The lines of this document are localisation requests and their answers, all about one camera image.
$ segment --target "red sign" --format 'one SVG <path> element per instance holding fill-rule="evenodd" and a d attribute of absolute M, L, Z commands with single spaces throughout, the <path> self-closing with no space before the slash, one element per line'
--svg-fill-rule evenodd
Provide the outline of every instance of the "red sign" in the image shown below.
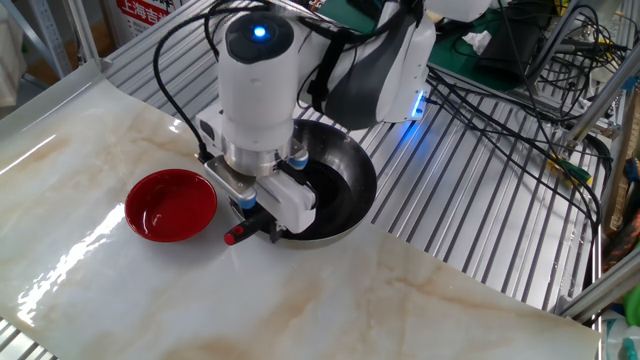
<path fill-rule="evenodd" d="M 116 0 L 116 4 L 124 15 L 147 25 L 155 25 L 155 23 L 169 15 L 167 10 L 149 4 L 144 0 Z"/>

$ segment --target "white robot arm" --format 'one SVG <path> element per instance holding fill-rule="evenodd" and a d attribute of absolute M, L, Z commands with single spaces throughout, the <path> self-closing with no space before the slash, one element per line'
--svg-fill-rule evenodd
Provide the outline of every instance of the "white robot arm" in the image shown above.
<path fill-rule="evenodd" d="M 294 174 L 308 159 L 292 139 L 296 101 L 347 129 L 415 117 L 436 35 L 424 13 L 421 3 L 407 9 L 388 1 L 378 25 L 386 31 L 364 41 L 273 12 L 232 21 L 220 48 L 220 103 L 197 117 L 222 153 L 205 164 L 210 178 L 241 207 L 257 201 L 280 226 L 305 230 L 315 219 L 316 199 Z"/>

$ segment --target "floor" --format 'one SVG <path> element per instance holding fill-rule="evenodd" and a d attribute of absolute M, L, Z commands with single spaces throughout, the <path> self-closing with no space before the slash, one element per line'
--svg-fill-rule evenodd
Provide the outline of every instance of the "floor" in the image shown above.
<path fill-rule="evenodd" d="M 111 35 L 109 34 L 109 30 L 104 21 L 99 22 L 98 24 L 91 27 L 91 32 L 93 33 L 93 39 L 96 42 L 96 47 L 98 49 L 98 54 L 100 57 L 106 57 L 116 50 L 116 46 L 114 41 L 111 39 Z M 65 45 L 65 49 L 67 50 L 67 55 L 69 56 L 69 61 L 71 62 L 71 67 L 75 70 L 78 68 L 78 58 L 76 56 L 77 49 L 74 41 L 71 41 Z M 49 64 L 46 61 L 40 60 L 35 65 L 30 66 L 27 69 L 27 74 L 32 75 L 38 80 L 43 81 L 47 85 L 53 85 L 58 82 L 58 75 L 51 69 Z"/>

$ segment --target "marble surface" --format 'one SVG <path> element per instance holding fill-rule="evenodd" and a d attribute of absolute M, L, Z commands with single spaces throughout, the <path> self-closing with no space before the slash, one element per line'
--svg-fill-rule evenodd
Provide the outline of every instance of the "marble surface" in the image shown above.
<path fill-rule="evenodd" d="M 220 201 L 188 241 L 137 236 L 129 189 L 202 173 L 196 150 L 106 81 L 0 142 L 0 316 L 63 360 L 593 358 L 598 333 L 371 224 L 313 250 L 227 247 Z"/>

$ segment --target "white cloth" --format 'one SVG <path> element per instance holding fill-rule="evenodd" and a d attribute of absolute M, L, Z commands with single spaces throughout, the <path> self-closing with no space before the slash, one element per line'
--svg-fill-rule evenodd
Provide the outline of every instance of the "white cloth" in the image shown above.
<path fill-rule="evenodd" d="M 462 40 L 471 45 L 473 47 L 473 50 L 478 55 L 480 55 L 484 51 L 484 48 L 487 47 L 489 41 L 491 41 L 491 34 L 489 34 L 487 30 L 481 32 L 480 34 L 468 33 L 467 35 L 462 37 Z"/>

